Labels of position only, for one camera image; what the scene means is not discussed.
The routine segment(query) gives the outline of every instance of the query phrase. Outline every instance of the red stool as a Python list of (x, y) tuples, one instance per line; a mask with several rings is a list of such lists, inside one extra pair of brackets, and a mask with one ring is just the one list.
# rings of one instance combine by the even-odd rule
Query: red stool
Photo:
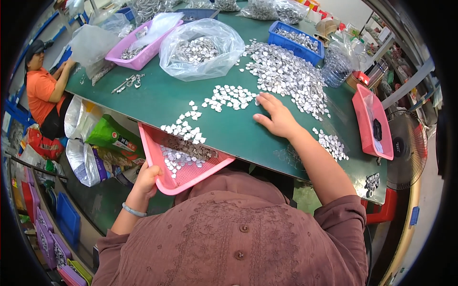
[[(398, 200), (398, 194), (392, 189), (387, 189), (385, 196), (385, 203), (381, 206), (374, 205), (373, 214), (366, 215), (366, 224), (381, 223), (386, 221), (392, 221), (396, 212), (396, 201)], [(361, 200), (361, 204), (366, 208), (367, 200)]]

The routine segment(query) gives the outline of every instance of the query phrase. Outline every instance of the green work table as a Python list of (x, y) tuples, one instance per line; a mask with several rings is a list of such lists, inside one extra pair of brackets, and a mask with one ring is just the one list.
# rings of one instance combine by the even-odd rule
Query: green work table
[[(220, 13), (218, 20), (234, 28), (246, 44), (249, 44), (249, 40), (253, 38), (258, 42), (267, 43), (268, 29), (273, 21), (252, 20), (235, 14)], [(297, 26), (308, 34), (316, 33), (313, 23), (301, 22)], [(92, 86), (85, 69), (82, 68), (70, 77), (66, 90), (157, 128), (175, 123), (180, 114), (191, 110), (189, 101), (192, 100), (199, 107), (198, 111), (202, 112), (202, 116), (198, 121), (189, 120), (189, 123), (193, 127), (200, 127), (202, 136), (207, 138), (205, 142), (207, 146), (254, 164), (308, 180), (300, 160), (294, 155), (295, 152), (288, 141), (270, 134), (252, 119), (255, 113), (267, 114), (261, 106), (251, 102), (246, 109), (236, 111), (226, 107), (220, 113), (210, 107), (201, 107), (204, 99), (213, 95), (216, 85), (240, 85), (251, 92), (259, 92), (257, 76), (253, 76), (248, 71), (239, 71), (250, 61), (249, 57), (241, 57), (240, 66), (231, 68), (224, 77), (184, 82), (165, 73), (159, 67), (159, 55), (157, 55), (141, 71), (117, 66), (95, 86)], [(133, 74), (145, 74), (140, 88), (135, 89), (131, 86), (119, 94), (111, 93)], [(326, 134), (338, 135), (339, 140), (345, 145), (344, 152), (350, 158), (348, 161), (338, 162), (350, 177), (358, 195), (365, 197), (366, 176), (379, 173), (381, 184), (373, 197), (368, 200), (383, 204), (387, 161), (381, 159), (381, 165), (378, 166), (376, 157), (365, 154), (361, 150), (358, 123), (351, 101), (354, 90), (344, 83), (337, 89), (325, 87), (324, 91), (330, 99), (328, 109), (331, 118), (325, 116), (322, 122), (313, 118), (311, 114), (301, 113), (296, 104), (291, 102), (291, 97), (281, 97), (278, 94), (275, 96), (289, 108), (297, 122), (310, 131), (317, 140), (318, 136), (311, 131), (313, 127), (318, 130), (323, 129)]]

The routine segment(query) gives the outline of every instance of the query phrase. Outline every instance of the blue plastic crate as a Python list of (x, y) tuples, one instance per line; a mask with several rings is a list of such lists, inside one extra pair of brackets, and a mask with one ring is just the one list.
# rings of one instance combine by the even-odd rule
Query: blue plastic crate
[(130, 7), (121, 8), (116, 13), (123, 13), (128, 21), (132, 21), (132, 19), (134, 18), (134, 13), (132, 13)]
[[(275, 33), (275, 30), (276, 29), (284, 29), (288, 32), (295, 32), (295, 33), (298, 33), (298, 34), (305, 34), (307, 36), (310, 37), (310, 39), (312, 41), (315, 41), (315, 42), (318, 42), (318, 51), (319, 53), (315, 53), (314, 51), (304, 47), (304, 46), (301, 46), (299, 45), (298, 43), (294, 42), (294, 41), (291, 41), (290, 39), (288, 38), (285, 38), (283, 36), (280, 36), (278, 34)], [(303, 31), (301, 30), (298, 30), (294, 27), (291, 27), (290, 25), (287, 25), (283, 22), (280, 22), (280, 21), (275, 21), (269, 28), (269, 40), (268, 40), (268, 44), (275, 44), (277, 46), (280, 46), (282, 48), (285, 48), (285, 49), (288, 49), (290, 51), (293, 51), (294, 55), (295, 56), (298, 56), (300, 58), (303, 58), (305, 59), (306, 61), (309, 61), (312, 63), (312, 65), (316, 65), (318, 64), (318, 62), (324, 58), (324, 47), (323, 47), (323, 44), (318, 41), (317, 39), (315, 39), (314, 37), (312, 37), (311, 35), (307, 34), (307, 33), (304, 33)]]
[(68, 242), (78, 248), (80, 215), (71, 205), (66, 194), (59, 193), (56, 207), (56, 222)]
[(219, 9), (177, 9), (175, 12), (183, 12), (184, 18), (194, 17), (195, 20), (185, 20), (184, 24), (187, 24), (203, 18), (218, 20), (219, 11)]

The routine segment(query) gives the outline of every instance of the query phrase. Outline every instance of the fan grille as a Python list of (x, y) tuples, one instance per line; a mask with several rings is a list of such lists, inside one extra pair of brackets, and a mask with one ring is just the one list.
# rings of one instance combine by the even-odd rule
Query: fan grille
[(395, 190), (407, 189), (418, 181), (425, 168), (428, 156), (425, 128), (414, 113), (405, 110), (389, 114), (388, 123), (392, 139), (400, 138), (406, 151), (388, 161), (387, 186)]

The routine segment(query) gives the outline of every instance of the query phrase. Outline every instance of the purple basket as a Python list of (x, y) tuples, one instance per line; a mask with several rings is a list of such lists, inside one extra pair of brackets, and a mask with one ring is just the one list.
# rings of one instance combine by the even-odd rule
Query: purple basket
[(38, 197), (37, 190), (30, 184), (30, 194), (32, 195), (32, 205), (33, 205), (33, 218), (37, 219), (37, 208), (40, 207), (40, 198)]
[(53, 225), (51, 224), (51, 221), (49, 220), (48, 216), (39, 207), (37, 207), (37, 219), (38, 223), (44, 226), (47, 230), (51, 232), (54, 231)]
[(35, 220), (35, 228), (37, 229), (38, 245), (43, 253), (44, 259), (49, 268), (56, 268), (56, 256), (54, 254), (54, 240), (49, 235), (48, 231)]
[(48, 233), (54, 241), (54, 254), (56, 256), (57, 266), (62, 267), (67, 265), (67, 258), (71, 259), (70, 250), (68, 250), (62, 239), (57, 234), (54, 234), (51, 231)]
[(120, 40), (119, 43), (116, 44), (105, 56), (106, 60), (112, 61), (117, 65), (133, 69), (133, 70), (141, 70), (155, 55), (159, 53), (161, 48), (161, 43), (164, 38), (171, 32), (173, 29), (177, 28), (178, 26), (183, 24), (183, 20), (179, 20), (178, 24), (175, 27), (168, 30), (164, 35), (162, 35), (159, 39), (149, 44), (146, 48), (144, 48), (141, 52), (138, 53), (133, 59), (120, 59), (122, 52), (130, 47), (130, 45), (137, 40), (135, 35), (136, 32), (140, 31), (146, 26), (151, 24), (152, 20), (144, 23), (129, 35), (127, 35), (124, 39)]
[(79, 276), (70, 266), (62, 266), (57, 271), (67, 285), (87, 286), (86, 280)]

